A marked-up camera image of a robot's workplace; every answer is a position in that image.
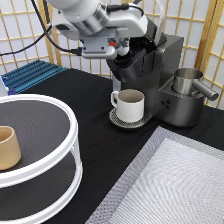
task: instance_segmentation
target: drip tray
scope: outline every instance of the drip tray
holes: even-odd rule
[[[127,123],[127,122],[121,121],[117,117],[116,108],[113,108],[109,113],[109,119],[111,123],[125,130],[135,130],[135,129],[141,128],[144,125],[146,125],[151,120],[151,118],[152,118],[152,115],[146,113],[144,114],[144,117],[140,121],[137,121],[134,123]]]

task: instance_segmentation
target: black table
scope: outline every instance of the black table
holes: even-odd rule
[[[126,132],[109,122],[111,92],[111,80],[75,69],[24,92],[62,100],[72,108],[79,123],[83,179],[71,202],[47,224],[85,223],[158,126],[224,148],[224,111],[204,107],[201,121],[193,128],[177,129],[152,119],[145,127]]]

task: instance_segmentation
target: white mug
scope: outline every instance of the white mug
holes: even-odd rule
[[[117,104],[114,102],[115,95],[117,95]],[[137,90],[114,91],[111,94],[111,103],[117,108],[117,117],[124,122],[134,123],[144,116],[145,96]]]

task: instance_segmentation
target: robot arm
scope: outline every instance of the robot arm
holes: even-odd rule
[[[144,37],[150,29],[147,17],[134,4],[111,6],[107,0],[47,1],[54,7],[53,27],[68,39],[81,40],[82,56],[87,59],[125,56],[129,52],[129,38]],[[165,18],[160,3],[159,6],[162,16],[152,37],[155,44],[159,43]]]

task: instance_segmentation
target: cable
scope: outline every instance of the cable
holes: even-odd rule
[[[145,14],[143,9],[140,8],[139,6],[137,6],[137,5],[129,5],[128,3],[124,3],[124,4],[121,4],[121,5],[108,5],[107,6],[107,11],[108,12],[115,12],[115,11],[118,11],[118,10],[127,10],[129,8],[138,9],[139,11],[141,11],[142,16],[144,16],[144,14]]]
[[[142,12],[142,16],[144,16],[144,15],[145,15],[145,12],[143,11],[143,9],[142,9],[142,8],[140,8],[140,7],[138,7],[137,5],[129,5],[129,7],[130,7],[130,8],[135,8],[135,9],[138,9],[139,11],[141,11],[141,12]]]
[[[47,29],[47,32],[49,32],[50,30],[52,29],[52,26],[49,26],[49,28]],[[34,46],[35,44],[37,44],[43,37],[45,36],[45,33],[43,33],[34,43],[30,44],[29,46],[19,50],[19,51],[15,51],[15,52],[9,52],[9,53],[4,53],[4,54],[0,54],[0,57],[1,56],[5,56],[5,55],[10,55],[10,54],[18,54],[20,52],[23,52],[25,51],[26,49]]]
[[[68,49],[61,48],[60,46],[58,46],[57,44],[54,43],[54,41],[51,39],[50,35],[48,34],[48,32],[47,32],[47,30],[46,30],[46,28],[44,26],[44,22],[43,22],[43,20],[41,18],[41,15],[40,15],[39,11],[38,11],[38,8],[36,6],[35,1],[31,0],[31,2],[33,4],[33,7],[34,7],[34,9],[35,9],[35,11],[37,13],[37,17],[38,17],[38,19],[40,21],[40,24],[41,24],[41,26],[42,26],[42,28],[44,30],[44,33],[47,36],[48,40],[60,51],[64,51],[64,52],[68,52],[68,53],[72,53],[72,54],[76,54],[78,56],[81,56],[82,55],[82,48],[81,47],[79,47],[77,49],[68,50]]]

